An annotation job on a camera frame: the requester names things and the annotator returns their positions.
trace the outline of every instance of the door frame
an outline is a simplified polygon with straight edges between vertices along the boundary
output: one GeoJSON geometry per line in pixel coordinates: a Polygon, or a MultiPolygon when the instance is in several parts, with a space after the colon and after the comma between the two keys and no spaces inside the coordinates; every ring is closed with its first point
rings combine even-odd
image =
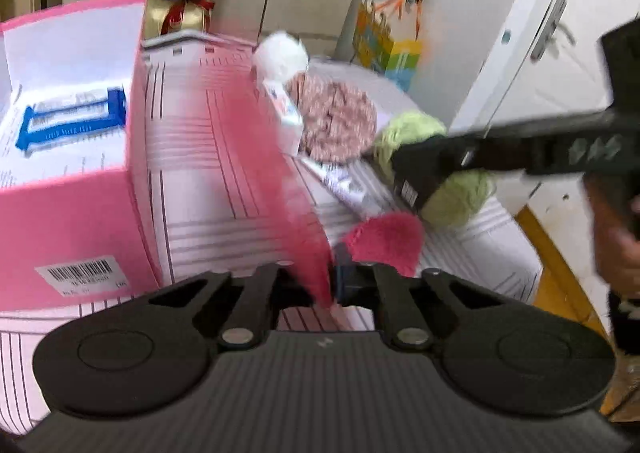
{"type": "Polygon", "coordinates": [[[538,36],[552,0],[514,0],[450,131],[484,128],[500,106],[538,36]]]}

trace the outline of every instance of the white yarn ball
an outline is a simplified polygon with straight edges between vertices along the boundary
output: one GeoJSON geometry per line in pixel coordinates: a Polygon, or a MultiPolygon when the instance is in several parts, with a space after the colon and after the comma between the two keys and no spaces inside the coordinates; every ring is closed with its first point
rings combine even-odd
{"type": "Polygon", "coordinates": [[[302,42],[286,32],[274,32],[254,52],[258,82],[268,79],[286,83],[299,72],[306,72],[309,56],[302,42]]]}

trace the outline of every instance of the open pink box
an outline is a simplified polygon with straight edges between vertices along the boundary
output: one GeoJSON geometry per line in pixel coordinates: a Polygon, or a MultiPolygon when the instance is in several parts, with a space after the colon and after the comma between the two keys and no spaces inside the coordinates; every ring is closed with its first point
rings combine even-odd
{"type": "Polygon", "coordinates": [[[0,311],[159,286],[145,152],[144,11],[145,0],[90,0],[1,25],[0,311]],[[112,135],[107,153],[89,154],[93,149],[79,144],[69,163],[55,152],[47,156],[49,150],[29,162],[6,157],[15,146],[3,124],[18,115],[12,112],[24,111],[33,97],[95,83],[120,84],[127,97],[126,130],[112,135]],[[24,173],[33,162],[42,179],[16,181],[7,170],[24,173]]]}

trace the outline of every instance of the blue snack packet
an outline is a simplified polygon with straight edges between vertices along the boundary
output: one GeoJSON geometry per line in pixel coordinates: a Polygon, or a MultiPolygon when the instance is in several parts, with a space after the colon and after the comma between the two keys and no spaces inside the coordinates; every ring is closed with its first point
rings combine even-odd
{"type": "Polygon", "coordinates": [[[28,106],[15,147],[23,151],[55,143],[62,138],[82,137],[97,131],[121,128],[126,123],[126,99],[122,88],[109,88],[106,97],[63,106],[53,100],[28,106]]]}

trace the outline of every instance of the red ribbon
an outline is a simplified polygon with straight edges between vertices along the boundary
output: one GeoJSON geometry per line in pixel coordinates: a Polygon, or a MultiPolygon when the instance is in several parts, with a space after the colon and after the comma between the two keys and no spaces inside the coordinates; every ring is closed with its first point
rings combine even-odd
{"type": "Polygon", "coordinates": [[[193,3],[204,9],[205,32],[209,32],[209,13],[213,9],[215,3],[209,0],[179,0],[171,6],[169,12],[164,18],[164,21],[162,22],[162,28],[160,30],[160,33],[162,35],[167,34],[170,28],[176,28],[182,23],[182,18],[184,17],[184,8],[187,6],[187,3],[193,3]]]}

